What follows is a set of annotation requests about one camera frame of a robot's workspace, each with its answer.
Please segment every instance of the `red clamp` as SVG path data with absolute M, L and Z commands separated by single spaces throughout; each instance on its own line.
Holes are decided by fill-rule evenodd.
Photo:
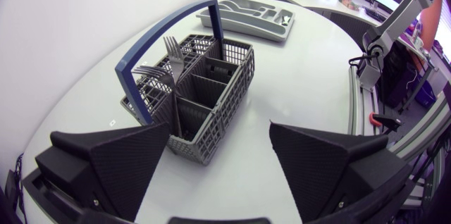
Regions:
M 382 126 L 382 123 L 379 122 L 379 121 L 377 121 L 376 119 L 374 119 L 373 115 L 375 115 L 374 112 L 371 112 L 371 113 L 369 114 L 369 122 L 370 122 L 372 125 L 377 126 L 377 127 Z

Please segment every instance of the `plastic grid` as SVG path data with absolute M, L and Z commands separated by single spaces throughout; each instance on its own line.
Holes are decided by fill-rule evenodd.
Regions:
M 182 50 L 183 55 L 185 56 L 185 68 L 183 69 L 183 74 L 181 77 L 194 65 L 197 59 L 200 56 L 204 55 L 208 48 L 213 44 L 216 39 L 213 36 L 209 35 L 189 35 L 180 43 L 180 48 Z M 169 62 L 168 54 L 166 54 L 157 64 L 156 66 L 165 68 L 166 70 L 172 72 L 171 63 Z M 156 82 L 155 79 L 149 79 L 146 76 L 142 76 L 137 79 L 137 88 L 140 90 L 141 97 L 144 99 L 147 110 L 151 112 L 151 110 L 155 107 L 156 104 L 164 99 L 168 92 L 168 88 L 164 86 L 158 86 L 157 89 L 163 90 L 163 93 L 153 92 L 149 93 L 151 90 L 148 87 L 155 87 L 156 85 L 161 85 L 161 83 Z M 128 101 L 127 97 L 124 97 L 121 100 L 122 106 L 124 106 L 127 111 L 132 114 L 136 119 L 136 113 L 133 110 L 131 103 Z
M 178 82 L 178 91 L 182 99 L 202 105 L 202 108 L 186 106 L 178 99 L 180 123 L 186 129 L 203 122 L 196 132 L 186 132 L 182 138 L 171 135 L 167 146 L 184 158 L 207 165 L 252 81 L 254 51 L 249 44 L 229 39 L 219 42 L 212 36 L 199 35 L 190 35 L 181 42 L 180 47 L 184 54 L 191 54 L 193 59 L 191 64 L 185 64 L 184 73 Z M 230 71 L 229 64 L 224 68 L 215 67 L 215 71 L 211 72 L 207 58 L 220 60 L 215 61 L 216 64 L 226 61 L 237 67 Z M 167 57 L 157 63 L 157 66 L 171 68 Z M 208 86 L 208 89 L 195 89 L 196 84 L 205 88 Z M 172 125 L 171 90 L 145 76 L 137 80 L 137 86 L 155 123 L 167 122 Z M 216 105 L 212 105 L 214 99 L 217 99 Z M 136 117 L 127 101 L 124 98 L 121 103 Z

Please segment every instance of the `white wall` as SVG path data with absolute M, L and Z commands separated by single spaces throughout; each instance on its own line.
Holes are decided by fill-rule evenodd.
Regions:
M 0 0 L 0 186 L 81 76 L 133 34 L 193 1 L 199 0 Z

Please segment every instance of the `gray cutlery basket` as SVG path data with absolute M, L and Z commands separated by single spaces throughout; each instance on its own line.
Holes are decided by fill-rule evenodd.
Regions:
M 171 135 L 172 152 L 207 165 L 226 133 L 254 76 L 252 45 L 213 36 L 190 35 L 180 43 L 185 69 L 177 86 L 182 137 Z M 168 56 L 156 66 L 171 70 Z M 146 75 L 136 85 L 154 123 L 173 126 L 171 89 Z M 121 104 L 141 123 L 127 97 Z

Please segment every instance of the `desk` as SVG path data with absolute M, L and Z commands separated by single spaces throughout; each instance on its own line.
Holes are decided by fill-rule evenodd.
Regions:
M 260 0 L 296 13 L 288 39 L 276 43 L 224 31 L 225 38 L 254 46 L 255 74 L 247 95 L 207 166 L 165 149 L 135 222 L 166 223 L 171 216 L 237 219 L 266 216 L 274 223 L 300 223 L 290 188 L 269 139 L 269 120 L 347 133 L 350 109 L 349 58 L 361 51 L 351 37 L 324 17 L 281 1 Z M 212 35 L 195 13 L 164 35 Z M 319 27 L 325 33 L 305 31 Z M 94 132 L 137 126 L 120 105 L 124 91 L 114 68 L 150 27 L 124 42 L 83 76 L 44 119 L 23 157 L 23 177 L 35 156 L 50 147 L 50 132 Z M 166 53 L 158 40 L 138 62 L 153 65 Z M 48 223 L 24 193 L 31 223 Z
M 381 23 L 373 18 L 367 16 L 365 10 L 361 8 L 359 11 L 354 11 L 340 3 L 338 0 L 283 0 L 286 2 L 290 2 L 291 4 L 296 4 L 298 6 L 303 6 L 305 8 L 311 9 L 317 13 L 323 14 L 326 13 L 338 13 L 340 15 L 346 15 L 352 17 L 356 20 L 364 21 L 367 24 L 378 26 Z M 361 6 L 371 5 L 369 2 L 365 0 L 353 0 L 354 3 L 359 4 Z M 383 15 L 388 16 L 388 14 L 384 11 L 378 10 Z
M 346 33 L 353 38 L 353 40 L 358 43 L 360 49 L 364 50 L 362 44 L 362 37 L 364 33 L 372 26 L 379 26 L 381 23 L 373 18 L 369 17 L 364 8 L 360 8 L 359 11 L 354 11 L 340 3 L 338 0 L 281 0 L 290 2 L 298 6 L 303 6 L 316 13 L 321 14 L 327 19 L 333 21 L 336 25 L 340 26 Z M 370 6 L 369 2 L 365 0 L 353 0 L 356 4 L 362 6 Z M 388 17 L 388 14 L 381 9 L 378 12 Z M 424 72 L 423 80 L 417 85 L 416 89 L 409 99 L 402 105 L 399 110 L 401 113 L 408 107 L 408 105 L 413 101 L 416 94 L 419 92 L 423 83 L 426 81 L 427 77 L 434 69 L 431 61 L 426 58 L 421 51 L 416 49 L 412 43 L 404 36 L 398 37 L 397 40 L 403 44 L 408 50 L 413 52 L 422 61 L 428 64 L 428 69 Z

